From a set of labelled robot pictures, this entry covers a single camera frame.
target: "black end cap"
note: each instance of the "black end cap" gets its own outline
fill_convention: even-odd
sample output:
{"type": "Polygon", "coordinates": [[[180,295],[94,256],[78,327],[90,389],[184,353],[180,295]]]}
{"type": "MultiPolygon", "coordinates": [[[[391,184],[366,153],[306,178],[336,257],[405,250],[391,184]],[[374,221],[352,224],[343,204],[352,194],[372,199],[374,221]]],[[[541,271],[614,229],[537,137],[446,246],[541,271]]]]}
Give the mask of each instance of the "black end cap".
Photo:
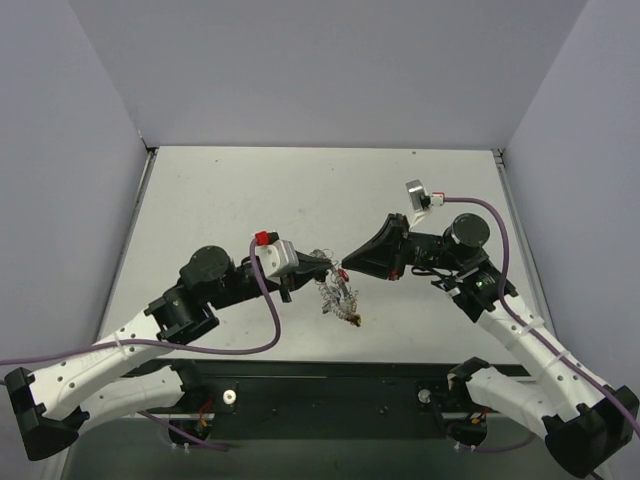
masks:
{"type": "MultiPolygon", "coordinates": [[[[637,417],[638,397],[628,387],[612,393],[637,417]]],[[[582,405],[579,409],[582,414],[569,422],[557,415],[542,420],[549,432],[544,443],[551,456],[571,475],[585,478],[631,441],[633,428],[606,398],[593,408],[582,405]]]]}
{"type": "Polygon", "coordinates": [[[42,416],[44,408],[34,404],[29,388],[33,375],[29,370],[18,368],[8,373],[4,379],[29,460],[51,457],[78,439],[78,428],[88,418],[88,414],[78,408],[64,421],[45,418],[42,416]]]}

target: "gray table surface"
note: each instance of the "gray table surface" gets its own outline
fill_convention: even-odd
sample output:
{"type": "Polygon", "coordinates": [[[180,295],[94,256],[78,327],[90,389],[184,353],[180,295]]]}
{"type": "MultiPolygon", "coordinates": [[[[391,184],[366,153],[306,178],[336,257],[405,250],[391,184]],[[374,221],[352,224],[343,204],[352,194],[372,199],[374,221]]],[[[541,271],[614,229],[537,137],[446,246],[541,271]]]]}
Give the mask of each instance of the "gray table surface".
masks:
{"type": "MultiPolygon", "coordinates": [[[[501,212],[512,242],[510,280],[532,308],[531,286],[491,152],[383,149],[161,147],[117,279],[102,333],[109,334],[172,286],[200,247],[219,245],[238,261],[256,231],[277,230],[303,252],[329,248],[340,259],[368,241],[388,213],[408,213],[405,183],[451,196],[483,198],[501,212]]],[[[487,251],[497,264],[497,226],[480,207],[445,205],[416,231],[441,234],[460,213],[492,228],[487,251]]],[[[353,273],[361,328],[322,315],[314,285],[281,304],[280,344],[252,359],[457,363],[471,356],[515,363],[424,278],[385,282],[353,273]]],[[[221,326],[195,345],[264,344],[273,325],[263,299],[218,312],[221,326]]],[[[173,357],[198,357],[175,352],[173,357]]]]}

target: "black clamp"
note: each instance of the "black clamp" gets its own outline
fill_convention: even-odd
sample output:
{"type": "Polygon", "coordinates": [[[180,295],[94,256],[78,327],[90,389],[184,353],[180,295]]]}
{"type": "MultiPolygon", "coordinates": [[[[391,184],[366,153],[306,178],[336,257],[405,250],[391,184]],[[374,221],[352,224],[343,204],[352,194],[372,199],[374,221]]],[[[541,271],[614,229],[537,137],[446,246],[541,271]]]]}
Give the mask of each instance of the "black clamp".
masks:
{"type": "Polygon", "coordinates": [[[489,368],[490,366],[489,362],[478,357],[473,357],[453,368],[447,374],[451,397],[455,398],[455,400],[464,408],[473,408],[475,404],[471,400],[469,390],[465,384],[471,380],[474,373],[482,370],[483,368],[489,368]]]}

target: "cable tie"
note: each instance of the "cable tie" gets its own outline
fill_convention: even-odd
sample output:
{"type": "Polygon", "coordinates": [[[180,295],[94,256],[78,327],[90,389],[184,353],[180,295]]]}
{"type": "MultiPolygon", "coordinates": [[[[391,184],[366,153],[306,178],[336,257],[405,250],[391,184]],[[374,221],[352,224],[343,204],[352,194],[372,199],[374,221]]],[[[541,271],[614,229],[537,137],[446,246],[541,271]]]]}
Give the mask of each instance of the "cable tie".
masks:
{"type": "Polygon", "coordinates": [[[117,332],[113,332],[113,338],[116,342],[117,348],[120,349],[120,353],[122,354],[122,359],[124,360],[124,363],[129,365],[132,370],[135,368],[138,368],[138,365],[136,365],[135,362],[132,362],[129,356],[127,355],[124,345],[122,345],[122,342],[120,341],[120,337],[118,336],[117,332]]]}
{"type": "Polygon", "coordinates": [[[524,327],[522,327],[520,330],[515,332],[513,334],[513,338],[511,339],[511,341],[505,344],[504,348],[506,348],[507,350],[511,350],[511,347],[513,347],[516,343],[518,343],[524,335],[529,333],[534,328],[538,328],[542,326],[544,326],[544,318],[535,317],[533,320],[527,323],[524,327]]]}
{"type": "Polygon", "coordinates": [[[558,355],[553,357],[551,360],[549,360],[549,363],[547,363],[544,367],[542,367],[542,370],[540,371],[540,375],[536,377],[535,379],[536,382],[539,382],[547,370],[549,370],[551,367],[553,367],[556,363],[558,363],[562,358],[566,357],[567,355],[570,355],[570,352],[569,350],[565,349],[559,352],[558,355]]]}
{"type": "Polygon", "coordinates": [[[124,351],[124,346],[120,342],[120,337],[118,336],[117,332],[113,332],[113,338],[115,339],[116,346],[120,349],[120,353],[122,353],[122,356],[126,359],[127,358],[127,354],[124,351]]]}

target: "metal screw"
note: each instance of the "metal screw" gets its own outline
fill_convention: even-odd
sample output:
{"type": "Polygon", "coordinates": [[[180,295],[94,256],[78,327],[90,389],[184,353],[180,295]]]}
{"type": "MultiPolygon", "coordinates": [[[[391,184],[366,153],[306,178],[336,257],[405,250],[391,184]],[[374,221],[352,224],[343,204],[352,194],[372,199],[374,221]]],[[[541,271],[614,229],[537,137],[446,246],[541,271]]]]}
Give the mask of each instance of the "metal screw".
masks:
{"type": "Polygon", "coordinates": [[[429,403],[431,401],[431,392],[423,388],[418,392],[418,400],[420,400],[420,403],[429,403]]]}

